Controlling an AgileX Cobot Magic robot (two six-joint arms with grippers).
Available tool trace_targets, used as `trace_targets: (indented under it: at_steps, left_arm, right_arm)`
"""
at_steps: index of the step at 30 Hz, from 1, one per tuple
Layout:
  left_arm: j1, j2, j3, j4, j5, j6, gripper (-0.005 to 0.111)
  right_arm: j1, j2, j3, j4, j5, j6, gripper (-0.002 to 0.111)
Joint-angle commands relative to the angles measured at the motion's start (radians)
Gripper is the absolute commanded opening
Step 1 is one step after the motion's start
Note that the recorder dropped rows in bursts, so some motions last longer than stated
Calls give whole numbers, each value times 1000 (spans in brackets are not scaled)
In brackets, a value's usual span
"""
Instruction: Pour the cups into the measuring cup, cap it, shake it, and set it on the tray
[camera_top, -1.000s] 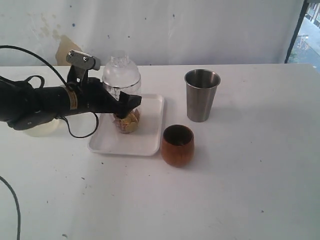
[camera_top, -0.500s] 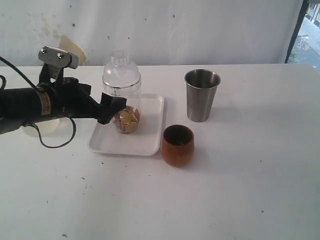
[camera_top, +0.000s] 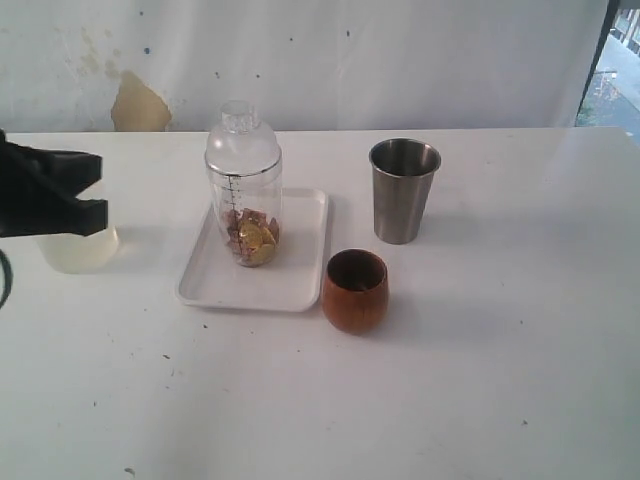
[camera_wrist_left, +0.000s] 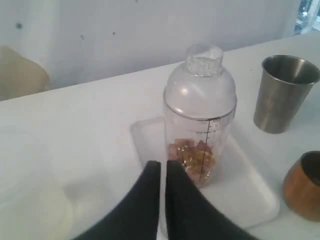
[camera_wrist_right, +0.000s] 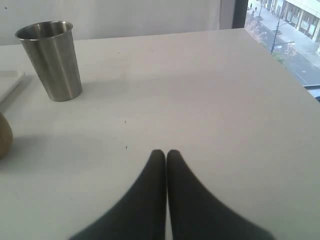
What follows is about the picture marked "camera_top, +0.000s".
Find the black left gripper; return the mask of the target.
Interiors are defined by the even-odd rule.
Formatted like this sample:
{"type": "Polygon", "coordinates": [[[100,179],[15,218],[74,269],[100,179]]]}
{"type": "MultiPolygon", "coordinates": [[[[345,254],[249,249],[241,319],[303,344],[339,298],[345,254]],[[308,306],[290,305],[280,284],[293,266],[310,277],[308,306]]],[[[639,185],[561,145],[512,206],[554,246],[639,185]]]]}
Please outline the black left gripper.
{"type": "Polygon", "coordinates": [[[109,202],[66,201],[102,180],[102,157],[43,150],[9,142],[1,131],[1,237],[54,234],[91,236],[105,230],[109,202]]]}

